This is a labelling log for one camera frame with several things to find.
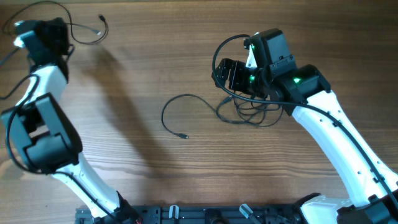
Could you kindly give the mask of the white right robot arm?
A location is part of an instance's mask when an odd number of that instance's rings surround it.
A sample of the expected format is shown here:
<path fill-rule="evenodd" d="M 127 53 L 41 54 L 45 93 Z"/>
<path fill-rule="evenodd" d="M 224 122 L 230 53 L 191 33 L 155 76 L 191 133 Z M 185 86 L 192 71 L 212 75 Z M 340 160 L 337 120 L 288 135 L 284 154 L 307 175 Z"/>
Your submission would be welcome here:
<path fill-rule="evenodd" d="M 346 116 L 331 85 L 313 65 L 298 67 L 284 33 L 243 35 L 245 62 L 213 59 L 215 85 L 243 101 L 279 105 L 317 142 L 348 198 L 312 194 L 298 203 L 305 223 L 396 223 L 397 174 L 369 147 Z"/>

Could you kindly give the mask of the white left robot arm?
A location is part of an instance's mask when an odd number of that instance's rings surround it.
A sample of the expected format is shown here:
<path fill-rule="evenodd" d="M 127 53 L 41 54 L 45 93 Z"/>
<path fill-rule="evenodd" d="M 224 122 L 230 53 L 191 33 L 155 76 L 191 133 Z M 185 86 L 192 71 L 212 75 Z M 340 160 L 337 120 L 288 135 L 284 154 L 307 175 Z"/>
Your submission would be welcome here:
<path fill-rule="evenodd" d="M 59 105 L 69 81 L 70 44 L 60 17 L 15 24 L 14 45 L 28 51 L 30 81 L 17 104 L 1 113 L 9 157 L 18 168 L 50 175 L 65 184 L 88 207 L 91 223 L 142 223 L 121 194 L 90 166 L 82 141 Z"/>

